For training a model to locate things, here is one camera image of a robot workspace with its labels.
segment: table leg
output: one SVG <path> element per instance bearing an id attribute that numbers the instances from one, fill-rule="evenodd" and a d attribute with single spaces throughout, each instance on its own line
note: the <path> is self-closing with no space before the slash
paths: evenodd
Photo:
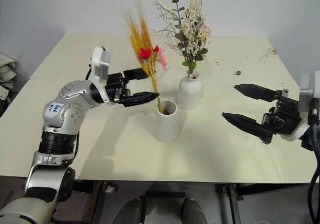
<path id="1" fill-rule="evenodd" d="M 97 210 L 102 210 L 104 203 L 103 187 L 106 186 L 107 182 L 95 181 L 91 192 L 90 201 L 87 205 L 86 211 L 84 212 L 82 220 L 88 223 L 98 223 L 100 220 L 100 215 L 97 215 Z"/>
<path id="2" fill-rule="evenodd" d="M 227 196 L 229 197 L 230 208 L 231 208 L 231 215 L 232 215 L 232 222 L 233 224 L 241 224 L 238 201 L 237 201 L 237 191 L 236 191 L 235 184 L 226 184 L 224 186 L 224 191 L 226 192 Z"/>

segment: plant stem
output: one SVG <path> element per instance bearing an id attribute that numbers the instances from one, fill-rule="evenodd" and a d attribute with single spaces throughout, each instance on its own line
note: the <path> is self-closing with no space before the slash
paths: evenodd
<path id="1" fill-rule="evenodd" d="M 159 30 L 158 32 L 163 32 L 163 31 L 168 31 L 168 32 L 176 33 L 175 31 L 172 31 L 172 30 Z"/>
<path id="2" fill-rule="evenodd" d="M 157 80 L 156 80 L 156 73 L 153 71 L 152 67 L 150 65 L 148 65 L 148 69 L 149 69 L 149 74 L 150 74 L 150 79 L 151 79 L 151 83 L 153 86 L 153 89 L 156 93 L 159 93 L 158 91 L 158 86 L 157 86 Z M 158 109 L 160 113 L 163 113 L 162 110 L 162 106 L 161 106 L 161 101 L 160 101 L 160 97 L 157 97 L 157 101 L 158 101 Z"/>
<path id="3" fill-rule="evenodd" d="M 192 78 L 192 75 L 193 75 L 193 71 L 194 69 L 193 69 L 193 67 L 192 67 L 192 62 L 189 62 L 188 63 L 188 77 L 189 78 Z"/>
<path id="4" fill-rule="evenodd" d="M 178 3 L 176 2 L 175 3 L 175 5 L 176 5 L 176 7 L 177 7 L 177 12 L 178 12 L 178 18 L 179 18 L 179 27 L 180 27 L 180 31 L 181 31 L 181 18 L 180 18 L 180 11 L 179 11 L 179 7 L 178 7 Z M 187 52 L 187 48 L 186 48 L 186 42 L 185 42 L 185 40 L 183 40 L 183 44 L 184 44 L 184 46 L 185 46 L 185 52 Z M 184 56 L 184 54 L 182 53 L 182 55 L 183 55 L 183 57 L 184 57 L 184 59 L 186 60 L 186 61 L 189 61 L 185 56 Z"/>

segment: white ceramic vase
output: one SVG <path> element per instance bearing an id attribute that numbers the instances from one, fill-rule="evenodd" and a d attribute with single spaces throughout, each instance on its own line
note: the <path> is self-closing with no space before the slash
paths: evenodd
<path id="1" fill-rule="evenodd" d="M 200 75 L 193 72 L 193 79 L 188 77 L 188 73 L 180 80 L 177 104 L 181 109 L 192 110 L 203 96 L 203 86 Z"/>
<path id="2" fill-rule="evenodd" d="M 178 107 L 175 102 L 165 100 L 161 102 L 163 113 L 158 107 L 155 113 L 155 137 L 162 142 L 172 142 L 179 135 Z"/>

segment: dried flower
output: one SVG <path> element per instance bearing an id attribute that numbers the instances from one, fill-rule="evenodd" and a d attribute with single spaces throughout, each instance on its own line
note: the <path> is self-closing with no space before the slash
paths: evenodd
<path id="1" fill-rule="evenodd" d="M 154 51 L 154 52 L 159 52 L 159 46 L 157 45 L 157 46 L 154 48 L 153 51 Z"/>
<path id="2" fill-rule="evenodd" d="M 176 6 L 173 10 L 163 2 L 156 1 L 160 18 L 167 24 L 166 28 L 157 33 L 165 36 L 168 39 L 167 45 L 184 57 L 182 65 L 188 66 L 188 74 L 192 76 L 193 69 L 197 66 L 196 61 L 203 60 L 208 52 L 204 46 L 211 30 L 205 25 L 205 18 L 201 13 L 202 0 L 189 0 L 186 10 L 184 7 L 180 8 L 178 2 L 179 0 L 172 0 Z"/>
<path id="3" fill-rule="evenodd" d="M 151 49 L 140 48 L 139 58 L 147 60 L 150 58 L 150 56 L 151 56 Z"/>
<path id="4" fill-rule="evenodd" d="M 211 29 L 209 29 L 209 27 L 207 25 L 201 25 L 200 26 L 200 32 L 202 34 L 204 34 L 204 36 L 206 38 L 210 37 L 210 34 L 211 34 Z"/>
<path id="5" fill-rule="evenodd" d="M 168 69 L 168 61 L 165 55 L 163 55 L 163 48 L 159 48 L 158 47 L 158 57 L 157 57 L 157 61 L 161 63 L 162 67 L 164 70 Z"/>
<path id="6" fill-rule="evenodd" d="M 127 23 L 131 32 L 130 39 L 135 55 L 141 64 L 144 72 L 150 77 L 153 89 L 156 93 L 158 93 L 158 86 L 156 80 L 156 67 L 155 67 L 155 59 L 156 53 L 153 52 L 153 47 L 150 39 L 150 35 L 148 32 L 147 24 L 145 19 L 140 11 L 139 17 L 140 26 L 138 26 L 136 20 L 133 16 L 128 15 Z M 160 113 L 162 113 L 162 107 L 160 105 L 160 98 L 158 96 L 158 109 Z"/>

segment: table surface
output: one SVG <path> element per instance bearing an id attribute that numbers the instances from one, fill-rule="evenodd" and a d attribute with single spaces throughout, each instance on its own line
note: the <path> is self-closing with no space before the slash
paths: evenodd
<path id="1" fill-rule="evenodd" d="M 162 40 L 154 45 L 165 47 Z M 125 38 L 65 34 L 38 67 L 0 119 L 0 175 L 27 176 L 42 131 L 42 109 L 67 82 L 84 79 L 95 46 L 111 51 L 110 73 L 139 66 Z M 270 89 L 299 88 L 277 55 L 259 59 L 271 47 L 267 39 L 211 38 L 208 56 L 198 62 L 204 97 L 194 110 L 179 109 L 181 132 L 172 143 L 154 138 L 156 102 L 125 108 L 101 105 L 88 111 L 80 147 L 71 165 L 78 179 L 203 182 L 303 183 L 316 166 L 301 142 L 274 136 L 270 145 L 229 124 L 222 112 L 260 122 L 274 103 L 245 97 L 234 85 L 254 83 Z M 186 68 L 182 57 L 166 50 L 169 70 L 158 81 L 160 96 L 174 100 Z M 234 75 L 241 70 L 241 75 Z M 134 91 L 151 91 L 149 79 L 132 81 Z"/>

